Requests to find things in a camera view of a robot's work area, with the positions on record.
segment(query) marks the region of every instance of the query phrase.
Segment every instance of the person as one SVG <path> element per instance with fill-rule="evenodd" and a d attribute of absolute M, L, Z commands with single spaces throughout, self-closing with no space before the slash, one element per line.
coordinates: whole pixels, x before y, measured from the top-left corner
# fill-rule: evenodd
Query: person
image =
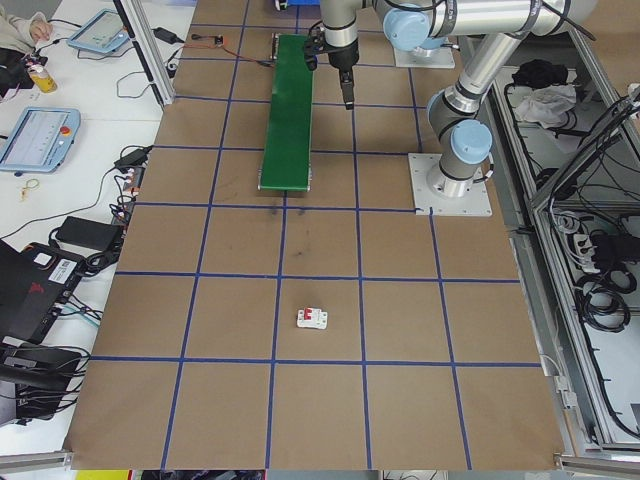
<path fill-rule="evenodd" d="M 49 40 L 52 31 L 41 12 L 25 19 L 8 15 L 0 4 L 0 50 L 29 53 L 39 40 Z"/>

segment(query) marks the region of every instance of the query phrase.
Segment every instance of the green conveyor belt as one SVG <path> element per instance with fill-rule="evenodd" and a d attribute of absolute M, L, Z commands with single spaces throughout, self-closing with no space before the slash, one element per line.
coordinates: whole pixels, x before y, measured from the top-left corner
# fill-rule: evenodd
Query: green conveyor belt
<path fill-rule="evenodd" d="M 303 35 L 280 35 L 260 189 L 309 190 L 313 73 Z"/>

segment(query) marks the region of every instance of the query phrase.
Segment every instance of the white desk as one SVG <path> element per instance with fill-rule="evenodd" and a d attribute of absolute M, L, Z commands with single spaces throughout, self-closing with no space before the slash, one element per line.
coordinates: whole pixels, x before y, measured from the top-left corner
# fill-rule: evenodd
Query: white desk
<path fill-rule="evenodd" d="M 185 39 L 189 28 L 193 7 L 173 7 L 144 3 L 145 12 L 151 27 L 162 26 L 175 32 Z M 83 24 L 103 8 L 113 8 L 111 2 L 100 0 L 63 0 L 54 18 Z M 75 27 L 55 22 L 51 41 L 69 37 Z M 120 55 L 132 46 L 127 42 L 117 53 Z M 158 47 L 163 59 L 180 47 L 180 44 L 169 45 L 158 41 Z M 0 105 L 2 118 L 0 131 L 7 125 L 13 125 L 12 115 L 19 115 L 25 104 L 50 107 L 65 106 L 77 108 L 82 112 L 83 120 L 148 120 L 159 121 L 162 110 L 156 103 L 155 97 L 148 89 L 139 99 L 125 99 L 116 96 L 116 81 L 128 73 L 141 71 L 140 62 L 134 50 L 124 54 L 121 58 L 105 58 L 100 61 L 79 60 L 77 50 L 69 48 L 66 40 L 57 45 L 45 48 L 42 54 L 49 57 L 47 70 L 58 84 L 58 90 L 43 94 L 37 88 L 27 92 L 20 92 L 18 98 Z M 80 54 L 84 57 L 97 57 L 87 52 Z M 144 74 L 136 74 L 122 82 L 121 94 L 136 95 L 147 85 Z"/>
<path fill-rule="evenodd" d="M 103 8 L 112 8 L 111 2 L 100 0 L 63 0 L 54 18 L 84 23 Z M 152 27 L 163 26 L 184 38 L 193 15 L 193 7 L 173 7 L 145 3 Z M 73 28 L 55 23 L 52 39 L 67 37 Z M 163 58 L 168 58 L 179 45 L 159 42 Z M 121 58 L 102 61 L 79 60 L 76 50 L 65 41 L 47 48 L 47 69 L 58 83 L 58 90 L 42 94 L 34 87 L 18 93 L 12 100 L 0 104 L 0 133 L 9 134 L 22 110 L 27 106 L 77 108 L 82 124 L 62 166 L 53 174 L 25 174 L 15 177 L 0 173 L 0 237 L 12 232 L 25 222 L 64 213 L 91 205 L 98 194 L 100 179 L 113 166 L 120 150 L 131 144 L 151 145 L 162 117 L 151 90 L 139 99 L 116 97 L 116 81 L 129 72 L 141 70 L 134 51 Z M 146 85 L 143 74 L 130 77 L 123 84 L 125 94 L 140 92 Z M 117 195 L 117 188 L 107 176 L 98 205 L 76 215 L 91 220 L 110 222 L 109 203 Z M 27 179 L 36 178 L 40 186 L 29 191 L 21 201 L 21 188 Z M 49 231 L 61 225 L 64 217 L 37 222 L 6 239 L 20 250 L 29 242 L 46 243 Z M 107 299 L 114 267 L 95 278 L 83 280 L 76 295 L 96 309 L 102 309 Z M 79 317 L 56 321 L 43 345 L 74 345 L 91 349 L 96 328 Z M 44 453 L 59 450 L 66 435 L 73 408 L 57 414 L 52 420 L 33 420 L 26 427 L 8 425 L 0 428 L 0 455 Z"/>

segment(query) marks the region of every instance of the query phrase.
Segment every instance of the white cloth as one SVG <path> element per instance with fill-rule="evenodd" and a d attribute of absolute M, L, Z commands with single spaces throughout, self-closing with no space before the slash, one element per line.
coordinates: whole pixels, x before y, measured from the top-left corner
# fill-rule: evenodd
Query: white cloth
<path fill-rule="evenodd" d="M 0 5 L 0 48 L 27 53 L 33 50 L 34 41 L 29 28 L 34 20 L 46 21 L 43 13 L 38 12 L 29 19 L 7 15 Z"/>
<path fill-rule="evenodd" d="M 576 89 L 573 85 L 554 85 L 531 92 L 514 113 L 519 122 L 537 122 L 543 128 L 552 128 L 566 124 L 566 113 L 575 105 Z"/>

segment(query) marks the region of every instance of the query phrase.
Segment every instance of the person's hand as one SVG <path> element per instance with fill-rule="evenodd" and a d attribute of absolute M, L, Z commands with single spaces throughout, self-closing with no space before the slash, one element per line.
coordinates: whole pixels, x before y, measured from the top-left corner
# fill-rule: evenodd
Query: person's hand
<path fill-rule="evenodd" d="M 29 27 L 29 33 L 34 42 L 39 40 L 49 40 L 51 32 L 53 31 L 53 25 L 43 20 L 34 20 Z"/>

